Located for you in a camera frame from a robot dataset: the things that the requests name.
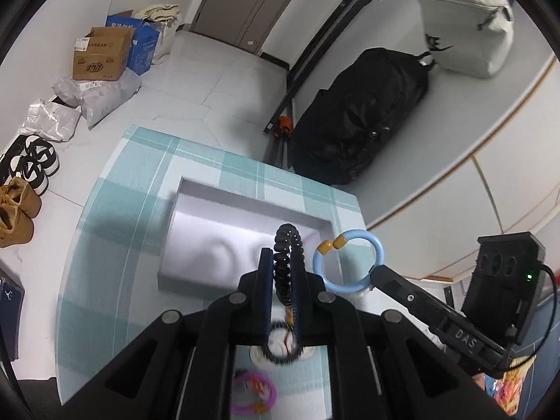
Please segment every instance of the silver bolt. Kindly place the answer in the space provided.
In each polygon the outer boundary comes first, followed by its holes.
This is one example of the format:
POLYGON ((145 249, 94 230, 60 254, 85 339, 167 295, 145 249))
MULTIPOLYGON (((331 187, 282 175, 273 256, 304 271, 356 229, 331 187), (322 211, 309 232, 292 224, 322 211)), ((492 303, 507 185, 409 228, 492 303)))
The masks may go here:
POLYGON ((323 290, 322 292, 318 293, 317 298, 321 303, 332 303, 337 298, 337 296, 332 292, 323 290))
POLYGON ((383 317, 391 324, 398 324, 403 319, 403 315, 397 310, 387 310, 383 313, 383 317))
POLYGON ((175 310, 165 311, 165 313, 161 315, 161 319, 164 324, 175 324, 180 317, 181 315, 179 312, 175 310))
POLYGON ((240 305, 244 303, 245 300, 247 300, 247 295, 245 295, 243 292, 234 292, 230 295, 230 302, 232 302, 234 305, 240 305))

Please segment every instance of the brown door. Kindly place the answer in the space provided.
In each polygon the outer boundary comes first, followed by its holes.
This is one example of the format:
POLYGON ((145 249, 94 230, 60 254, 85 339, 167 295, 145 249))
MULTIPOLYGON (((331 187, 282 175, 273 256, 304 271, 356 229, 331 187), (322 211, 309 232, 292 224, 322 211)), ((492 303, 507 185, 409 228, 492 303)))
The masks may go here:
POLYGON ((256 52, 289 1, 203 0, 191 31, 256 52))

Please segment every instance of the open gray box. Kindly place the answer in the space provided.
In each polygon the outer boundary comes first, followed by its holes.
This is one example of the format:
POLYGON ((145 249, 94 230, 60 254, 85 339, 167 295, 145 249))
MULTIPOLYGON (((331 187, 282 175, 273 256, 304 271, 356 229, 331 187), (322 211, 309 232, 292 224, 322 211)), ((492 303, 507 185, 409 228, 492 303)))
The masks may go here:
MULTIPOLYGON (((237 289, 241 275, 257 269, 260 250, 274 246, 284 223, 295 225, 303 242, 305 267, 313 252, 334 239, 332 223, 300 211, 181 179, 158 272, 160 289, 215 299, 237 289)), ((329 280, 342 284, 336 251, 324 259, 329 280)))

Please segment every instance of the black bag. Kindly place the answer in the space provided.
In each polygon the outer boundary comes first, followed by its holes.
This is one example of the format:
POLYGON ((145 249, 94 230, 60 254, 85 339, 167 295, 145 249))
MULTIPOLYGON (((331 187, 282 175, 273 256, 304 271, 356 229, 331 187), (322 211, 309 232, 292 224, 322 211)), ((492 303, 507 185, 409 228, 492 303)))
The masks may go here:
POLYGON ((296 174, 326 185, 356 178, 426 94, 427 55, 368 49, 319 90, 289 140, 296 174))

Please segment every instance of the teal plaid tablecloth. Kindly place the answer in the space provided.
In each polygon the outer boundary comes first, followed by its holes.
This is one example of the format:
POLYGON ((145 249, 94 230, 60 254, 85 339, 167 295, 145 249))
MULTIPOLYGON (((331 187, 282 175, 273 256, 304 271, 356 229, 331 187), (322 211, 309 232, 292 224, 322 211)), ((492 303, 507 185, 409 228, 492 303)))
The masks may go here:
MULTIPOLYGON (((201 299, 158 290, 163 239, 182 177, 327 219, 338 233, 365 228, 353 195, 236 154, 130 127, 95 183, 66 259, 56 331, 63 402, 163 311, 187 314, 206 306, 201 299)), ((365 242, 353 240, 338 253, 348 281, 373 264, 365 242)), ((250 365, 247 349, 238 352, 238 363, 250 365)), ((311 409, 315 399, 324 405, 304 415, 326 418, 327 366, 319 349, 290 372, 277 370, 278 409, 283 405, 285 415, 296 418, 302 412, 293 409, 311 409)))

